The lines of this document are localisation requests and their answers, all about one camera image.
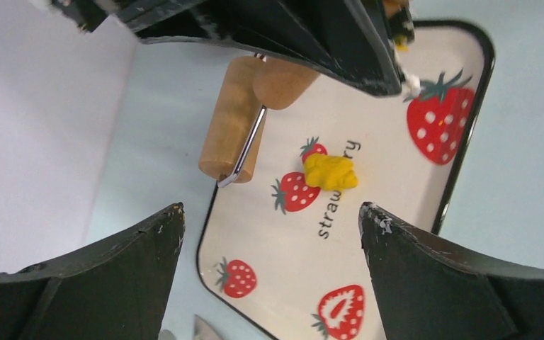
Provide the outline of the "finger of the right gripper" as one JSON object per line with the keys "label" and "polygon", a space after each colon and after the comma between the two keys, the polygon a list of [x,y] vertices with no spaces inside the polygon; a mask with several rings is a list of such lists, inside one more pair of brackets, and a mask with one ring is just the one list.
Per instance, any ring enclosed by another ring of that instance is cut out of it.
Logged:
{"label": "finger of the right gripper", "polygon": [[51,0],[51,9],[76,23],[81,33],[92,33],[110,15],[122,9],[122,0]]}
{"label": "finger of the right gripper", "polygon": [[120,1],[143,43],[197,42],[280,58],[376,97],[402,91],[381,1]]}

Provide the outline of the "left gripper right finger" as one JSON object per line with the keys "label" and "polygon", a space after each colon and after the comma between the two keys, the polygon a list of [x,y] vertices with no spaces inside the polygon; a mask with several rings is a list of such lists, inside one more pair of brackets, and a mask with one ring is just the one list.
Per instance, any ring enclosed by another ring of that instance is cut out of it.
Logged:
{"label": "left gripper right finger", "polygon": [[544,269],[467,249],[372,202],[358,224],[388,339],[544,339]]}

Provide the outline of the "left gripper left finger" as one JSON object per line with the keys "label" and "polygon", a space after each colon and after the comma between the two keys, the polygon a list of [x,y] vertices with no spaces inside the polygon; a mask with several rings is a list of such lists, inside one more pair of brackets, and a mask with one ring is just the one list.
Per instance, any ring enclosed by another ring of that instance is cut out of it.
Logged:
{"label": "left gripper left finger", "polygon": [[156,339],[183,235],[182,203],[15,273],[0,273],[0,339]]}

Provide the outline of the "yellow dough piece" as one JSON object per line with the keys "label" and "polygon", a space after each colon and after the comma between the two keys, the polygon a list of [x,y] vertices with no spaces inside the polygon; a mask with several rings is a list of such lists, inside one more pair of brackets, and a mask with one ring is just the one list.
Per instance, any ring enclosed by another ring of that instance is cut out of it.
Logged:
{"label": "yellow dough piece", "polygon": [[344,191],[358,185],[354,164],[346,157],[314,153],[303,166],[305,183],[322,191]]}

